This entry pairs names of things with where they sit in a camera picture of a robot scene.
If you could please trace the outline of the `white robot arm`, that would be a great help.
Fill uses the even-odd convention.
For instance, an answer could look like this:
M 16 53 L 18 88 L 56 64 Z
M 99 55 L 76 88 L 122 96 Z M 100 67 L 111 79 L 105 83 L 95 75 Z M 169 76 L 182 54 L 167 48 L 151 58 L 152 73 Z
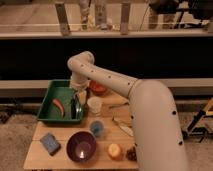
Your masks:
M 94 80 L 129 100 L 139 171 L 189 171 L 170 89 L 160 81 L 120 74 L 94 62 L 89 51 L 70 57 L 67 62 L 70 85 L 82 91 Z

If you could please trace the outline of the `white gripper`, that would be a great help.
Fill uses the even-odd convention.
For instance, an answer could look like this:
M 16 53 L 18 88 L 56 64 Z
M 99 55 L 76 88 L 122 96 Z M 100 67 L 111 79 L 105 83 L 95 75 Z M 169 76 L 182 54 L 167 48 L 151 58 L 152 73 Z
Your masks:
M 77 97 L 79 99 L 79 102 L 81 104 L 85 104 L 87 98 L 87 84 L 77 84 L 72 82 L 71 87 L 77 91 Z

